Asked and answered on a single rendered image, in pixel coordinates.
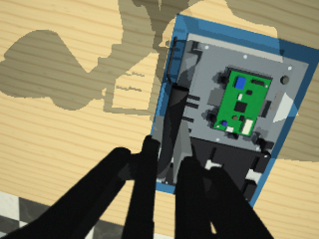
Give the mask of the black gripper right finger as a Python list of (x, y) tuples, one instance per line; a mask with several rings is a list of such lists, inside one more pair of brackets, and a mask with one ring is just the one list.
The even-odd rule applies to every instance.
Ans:
[(274, 239), (226, 170), (200, 165), (184, 120), (173, 149), (173, 183), (174, 239)]

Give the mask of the green circuit board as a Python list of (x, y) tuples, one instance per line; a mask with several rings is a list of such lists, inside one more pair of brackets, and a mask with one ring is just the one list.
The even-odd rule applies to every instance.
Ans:
[(270, 82), (231, 71), (213, 128), (250, 136)]

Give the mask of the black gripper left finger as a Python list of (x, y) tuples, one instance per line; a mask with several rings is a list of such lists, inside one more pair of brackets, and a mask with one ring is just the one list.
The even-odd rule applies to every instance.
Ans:
[(141, 152), (114, 148), (38, 219), (0, 239), (85, 239), (127, 180), (135, 182), (121, 239), (154, 239), (162, 130), (156, 116)]

